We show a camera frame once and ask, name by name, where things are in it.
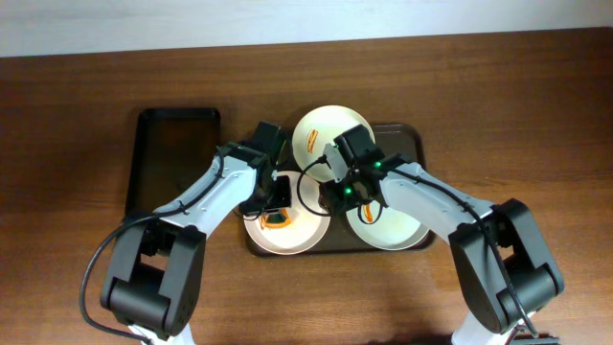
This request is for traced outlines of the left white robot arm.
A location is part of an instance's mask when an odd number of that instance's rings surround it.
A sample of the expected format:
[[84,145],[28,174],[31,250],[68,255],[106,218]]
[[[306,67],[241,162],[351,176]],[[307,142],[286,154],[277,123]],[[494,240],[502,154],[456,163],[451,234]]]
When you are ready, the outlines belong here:
[[[79,289],[85,323],[142,344],[192,344],[207,241],[232,213],[252,220],[289,206],[289,180],[278,172],[290,150],[279,126],[260,122],[251,138],[216,148],[210,168],[180,196],[148,215],[125,218],[85,268]],[[100,303],[124,330],[95,321],[86,307],[91,273],[107,246],[113,252]]]

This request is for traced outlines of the white plate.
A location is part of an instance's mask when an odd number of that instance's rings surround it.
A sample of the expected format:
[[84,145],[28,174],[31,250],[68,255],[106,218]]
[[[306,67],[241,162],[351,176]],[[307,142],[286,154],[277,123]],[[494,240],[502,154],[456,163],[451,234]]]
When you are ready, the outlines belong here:
[[364,126],[375,141],[369,123],[355,110],[342,105],[325,105],[308,112],[296,125],[292,135],[293,157],[303,171],[309,164],[324,154],[326,144],[343,132]]
[[383,207],[377,201],[348,211],[346,219],[359,239],[382,250],[398,251],[412,247],[429,231],[413,217]]
[[[284,208],[291,223],[281,229],[261,229],[260,217],[245,220],[243,223],[250,239],[263,250],[278,255],[294,255],[309,250],[326,234],[331,217],[320,217],[312,214],[300,202],[297,194],[299,172],[285,171],[291,184],[291,206]],[[324,213],[319,205],[319,183],[308,175],[301,180],[300,195],[309,209],[316,213]]]

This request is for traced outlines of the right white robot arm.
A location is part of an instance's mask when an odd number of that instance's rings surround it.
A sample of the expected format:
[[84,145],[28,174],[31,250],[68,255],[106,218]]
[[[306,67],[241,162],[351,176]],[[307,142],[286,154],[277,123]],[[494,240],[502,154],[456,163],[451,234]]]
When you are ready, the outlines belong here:
[[333,213],[372,201],[410,216],[450,247],[469,313],[452,344],[556,344],[531,317],[564,290],[556,260],[526,204],[502,204],[462,193],[418,162],[385,154],[362,125],[326,144],[320,162]]

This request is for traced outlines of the orange green sponge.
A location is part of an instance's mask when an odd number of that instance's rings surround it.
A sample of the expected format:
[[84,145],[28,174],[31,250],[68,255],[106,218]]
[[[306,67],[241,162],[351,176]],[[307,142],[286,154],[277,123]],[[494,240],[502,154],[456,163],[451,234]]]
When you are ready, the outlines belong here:
[[281,209],[278,213],[264,215],[260,217],[261,229],[281,229],[291,223],[291,219],[285,209]]

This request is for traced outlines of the white plate back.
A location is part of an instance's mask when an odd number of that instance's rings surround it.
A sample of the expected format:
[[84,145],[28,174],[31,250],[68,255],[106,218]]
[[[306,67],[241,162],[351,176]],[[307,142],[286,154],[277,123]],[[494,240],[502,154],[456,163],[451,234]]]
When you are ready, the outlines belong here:
[[309,164],[324,154],[326,144],[343,132],[364,126],[375,141],[369,123],[355,110],[342,105],[325,105],[308,112],[296,125],[292,135],[293,157],[303,171]]

